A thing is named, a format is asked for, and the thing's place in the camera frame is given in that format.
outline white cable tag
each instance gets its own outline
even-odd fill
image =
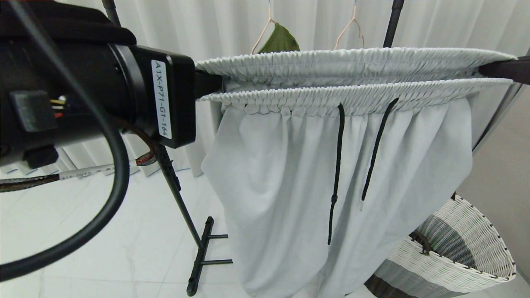
[[[151,60],[151,69],[153,70],[158,133],[163,137],[171,139],[171,115],[165,63],[158,60]]]

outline green garment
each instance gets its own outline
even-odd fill
[[[263,47],[258,51],[258,54],[271,52],[289,52],[300,51],[300,46],[296,39],[285,29],[282,25],[275,23],[274,31],[271,33],[269,39]]]

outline white wicker basket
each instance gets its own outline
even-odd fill
[[[457,194],[417,231],[430,243],[404,239],[366,282],[376,296],[454,297],[515,278],[514,260],[497,230]]]

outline marble floor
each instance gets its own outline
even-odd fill
[[[202,231],[208,216],[214,233],[226,233],[223,209],[206,177],[177,173],[182,195]],[[101,208],[112,185],[102,174],[0,194],[2,263],[50,247],[84,226]],[[0,284],[1,298],[180,298],[196,247],[160,172],[131,176],[127,197],[110,224],[72,255],[33,274]],[[228,243],[210,243],[209,259],[230,258]],[[312,297],[314,284],[295,298]],[[207,266],[196,297],[248,297],[232,265]],[[373,297],[362,288],[348,297]],[[528,298],[522,279],[465,298]]]

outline elastic waistband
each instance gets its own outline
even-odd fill
[[[394,110],[404,111],[444,104],[483,88],[510,84],[504,78],[464,78],[458,80],[405,82],[340,87],[305,87],[215,93],[202,97],[249,114],[281,113],[293,116],[336,117],[342,104],[346,116],[384,113],[395,98],[400,98]]]
[[[196,68],[224,76],[225,92],[233,92],[466,78],[480,65],[511,59],[516,57],[481,49],[371,48],[224,57]]]

